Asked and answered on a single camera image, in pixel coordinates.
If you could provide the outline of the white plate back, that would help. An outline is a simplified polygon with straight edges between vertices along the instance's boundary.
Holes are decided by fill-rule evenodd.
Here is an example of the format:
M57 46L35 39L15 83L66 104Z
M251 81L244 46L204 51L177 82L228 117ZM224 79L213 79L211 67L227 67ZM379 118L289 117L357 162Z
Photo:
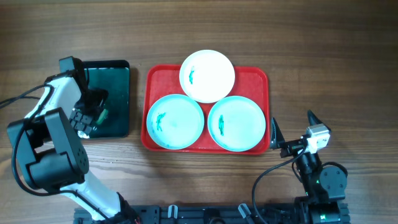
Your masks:
M199 103L215 103L233 89L235 71L231 61L215 50L199 50L182 63L179 81L184 93Z

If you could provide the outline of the light blue plate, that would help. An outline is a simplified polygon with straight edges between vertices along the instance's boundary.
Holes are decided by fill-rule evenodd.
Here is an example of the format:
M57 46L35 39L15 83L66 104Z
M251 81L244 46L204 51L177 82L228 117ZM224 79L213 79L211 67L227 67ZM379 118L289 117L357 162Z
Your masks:
M205 117L199 104L181 94L157 100L149 109L146 128L150 138L169 150L185 149L201 136Z
M267 128L261 108L243 96L229 96L214 104L208 114L207 125L214 142L231 152L254 148Z

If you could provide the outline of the green yellow sponge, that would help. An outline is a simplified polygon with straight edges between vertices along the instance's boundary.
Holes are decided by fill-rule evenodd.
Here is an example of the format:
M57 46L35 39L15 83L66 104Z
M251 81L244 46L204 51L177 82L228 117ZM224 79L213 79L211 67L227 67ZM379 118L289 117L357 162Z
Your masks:
M107 118L108 110L104 109L96 120L96 124L101 125L103 121Z

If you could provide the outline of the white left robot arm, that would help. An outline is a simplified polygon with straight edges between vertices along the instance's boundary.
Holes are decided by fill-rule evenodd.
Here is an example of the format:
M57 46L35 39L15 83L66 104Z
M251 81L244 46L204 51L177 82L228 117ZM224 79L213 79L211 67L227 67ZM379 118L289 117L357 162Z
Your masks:
M94 223L133 220L123 197L90 171L82 145L83 139L128 133L129 63L66 57L59 66L59 73L41 85L44 92L34 109L7 127L14 178L31 195L72 199Z

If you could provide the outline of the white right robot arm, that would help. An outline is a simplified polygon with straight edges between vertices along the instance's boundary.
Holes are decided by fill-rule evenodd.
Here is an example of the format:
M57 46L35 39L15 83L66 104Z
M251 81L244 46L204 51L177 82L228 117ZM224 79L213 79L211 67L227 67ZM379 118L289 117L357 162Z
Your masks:
M285 223L350 223L348 205L343 203L348 183L347 169L337 162L320 160L319 150L327 147L331 129L312 111L307 112L309 127L299 139L286 141L273 118L271 149L279 149L281 158L292 157L295 176L306 195L289 205Z

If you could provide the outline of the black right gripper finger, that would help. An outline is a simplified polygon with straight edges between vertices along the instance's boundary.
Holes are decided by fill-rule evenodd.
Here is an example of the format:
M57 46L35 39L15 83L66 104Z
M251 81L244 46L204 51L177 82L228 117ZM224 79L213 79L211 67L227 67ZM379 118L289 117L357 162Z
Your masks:
M311 126L323 124L323 122L313 113L312 110L307 111L307 117L308 117L309 125L311 125Z
M275 118L271 119L271 149L280 149L284 146L285 139Z

